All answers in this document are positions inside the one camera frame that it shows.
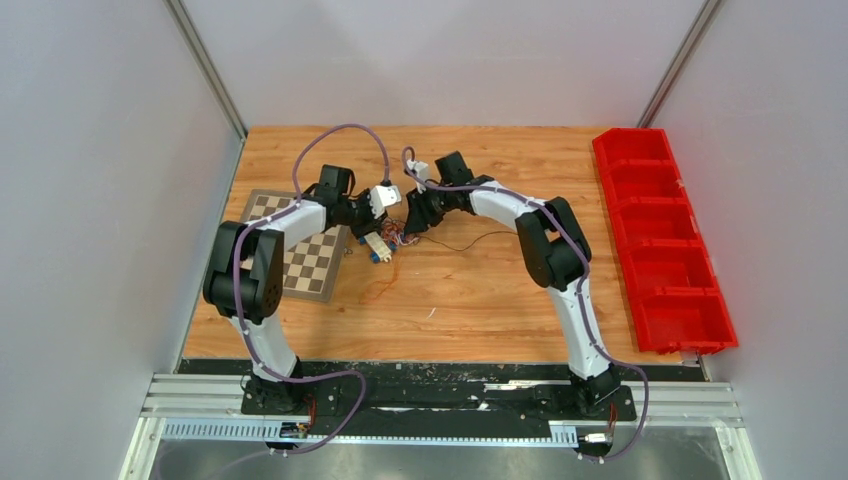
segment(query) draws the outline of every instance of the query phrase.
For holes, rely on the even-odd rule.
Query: black cable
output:
[[[474,244],[475,244],[475,243],[477,243],[477,242],[479,242],[480,240],[482,240],[482,239],[484,239],[484,238],[488,237],[489,235],[494,235],[494,234],[496,234],[496,233],[509,233],[509,234],[512,234],[512,235],[518,235],[517,233],[513,232],[512,230],[496,230],[496,231],[494,231],[494,232],[484,233],[483,235],[480,235],[479,237],[475,238],[473,242],[471,242],[470,244],[468,244],[468,246],[467,246],[467,247],[465,247],[465,248],[456,248],[456,247],[451,247],[451,246],[450,246],[450,245],[448,245],[447,243],[443,243],[443,242],[440,242],[440,241],[438,241],[438,240],[433,240],[432,238],[430,238],[430,237],[425,237],[424,235],[418,235],[418,238],[423,238],[424,240],[429,240],[429,241],[431,241],[431,242],[433,242],[433,243],[438,243],[439,245],[441,245],[441,246],[443,246],[443,247],[445,247],[445,248],[451,249],[451,250],[453,250],[454,252],[464,252],[464,251],[468,250],[469,248],[473,247],[473,246],[474,246]]]

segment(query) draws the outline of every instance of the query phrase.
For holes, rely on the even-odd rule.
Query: chessboard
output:
[[[253,190],[241,216],[249,222],[287,207],[295,194],[273,190]],[[329,302],[339,273],[350,229],[335,226],[292,247],[285,255],[283,296]]]

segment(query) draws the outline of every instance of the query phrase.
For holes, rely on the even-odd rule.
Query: red tray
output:
[[[614,128],[593,144],[639,350],[738,346],[665,132]]]

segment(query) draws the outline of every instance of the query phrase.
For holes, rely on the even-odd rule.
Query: white wall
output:
[[[0,477],[115,478],[239,143],[160,1],[0,5]]]
[[[764,478],[844,478],[848,3],[726,3],[656,122],[739,335],[708,365]]]
[[[184,0],[249,125],[635,125],[702,0]]]

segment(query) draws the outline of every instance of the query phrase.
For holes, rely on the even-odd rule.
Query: wooden surface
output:
[[[384,127],[392,180],[405,194],[413,182],[399,155],[412,145],[432,165],[454,150],[475,175],[487,174],[520,193],[565,197],[592,247],[592,300],[603,340],[625,361],[675,363],[679,355],[640,353],[630,324],[624,284],[614,254],[591,141],[599,128]],[[225,219],[237,220],[253,189],[293,191],[291,169],[301,149],[322,127],[263,127],[250,131]],[[356,173],[356,191],[382,177],[382,159],[365,133],[347,130],[320,143],[298,177],[306,188],[325,163]],[[406,219],[406,205],[390,210]],[[462,248],[504,227],[493,220],[451,212],[426,235]],[[518,238],[491,235],[462,253],[422,240],[403,247],[394,261],[374,265],[353,239],[342,260],[331,303],[283,299],[286,337],[303,359],[467,362],[562,362],[565,340],[547,293],[527,274]],[[236,330],[199,302],[186,357],[246,357]]]

